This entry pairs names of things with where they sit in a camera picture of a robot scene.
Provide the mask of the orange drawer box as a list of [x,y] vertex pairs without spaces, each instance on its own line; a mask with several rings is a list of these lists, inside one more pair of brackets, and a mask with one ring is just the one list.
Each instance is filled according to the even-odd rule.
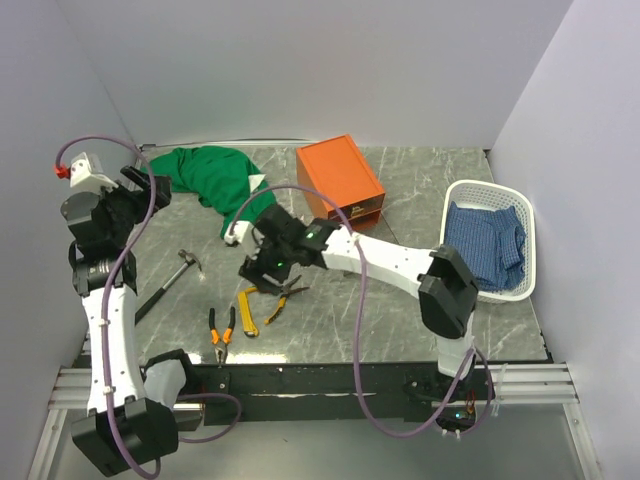
[[[324,194],[336,204],[386,195],[367,159],[348,134],[297,148],[296,174],[299,185]],[[350,223],[353,228],[364,230],[378,221]]]

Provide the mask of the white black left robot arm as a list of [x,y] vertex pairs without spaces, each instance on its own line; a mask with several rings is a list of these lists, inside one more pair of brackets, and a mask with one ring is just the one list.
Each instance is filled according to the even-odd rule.
[[72,195],[61,214],[74,240],[72,284],[89,325],[91,387],[87,415],[72,440],[106,477],[159,462],[178,448],[176,402],[199,388],[188,356],[170,352],[141,367],[135,352],[136,259],[127,242],[171,201],[171,180],[133,168],[122,174],[136,188],[110,179],[94,160],[78,157],[67,171]]

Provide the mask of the yellow utility knife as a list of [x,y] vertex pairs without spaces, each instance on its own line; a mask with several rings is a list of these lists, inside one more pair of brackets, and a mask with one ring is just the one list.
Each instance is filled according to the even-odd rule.
[[253,320],[249,303],[249,295],[252,293],[256,293],[257,291],[258,289],[256,287],[249,287],[239,292],[237,295],[243,333],[250,339],[254,339],[259,336],[259,329]]

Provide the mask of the clear top drawer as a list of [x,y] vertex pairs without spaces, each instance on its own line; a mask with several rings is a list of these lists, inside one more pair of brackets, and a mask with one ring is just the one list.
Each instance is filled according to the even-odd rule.
[[339,209],[350,222],[377,222],[382,210],[384,197],[381,195],[366,198],[352,203],[337,203]]

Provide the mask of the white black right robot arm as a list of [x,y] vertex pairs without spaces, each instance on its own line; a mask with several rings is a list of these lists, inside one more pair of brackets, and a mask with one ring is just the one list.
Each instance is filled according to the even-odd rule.
[[239,275],[264,293],[282,293],[295,264],[363,274],[408,293],[417,299],[422,323],[436,337],[439,390],[457,399],[471,389],[467,354],[474,345],[479,289],[455,248],[404,247],[322,218],[304,224],[278,204],[268,206],[253,222],[230,224],[224,240],[242,247],[245,261]]

